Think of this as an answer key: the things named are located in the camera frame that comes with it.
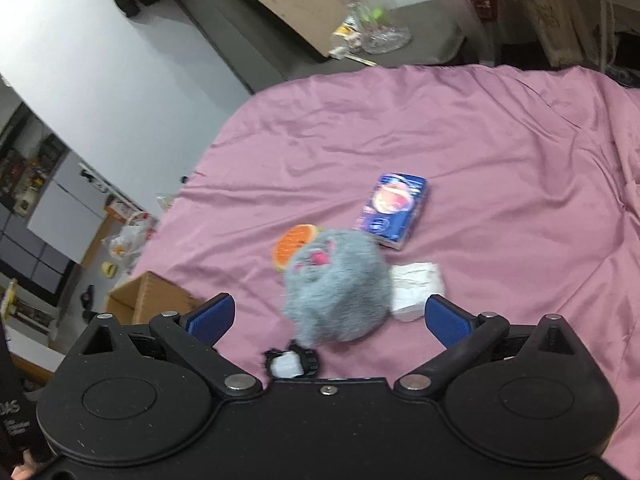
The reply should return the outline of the left hand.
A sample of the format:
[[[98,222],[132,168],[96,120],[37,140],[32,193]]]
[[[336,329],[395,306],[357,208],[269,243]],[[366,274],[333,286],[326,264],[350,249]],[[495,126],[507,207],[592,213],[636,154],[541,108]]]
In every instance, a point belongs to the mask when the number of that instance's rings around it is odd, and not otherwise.
[[[14,467],[11,478],[13,480],[29,480],[38,471],[40,471],[41,465],[32,458],[32,453],[29,450],[23,452],[23,463]]]

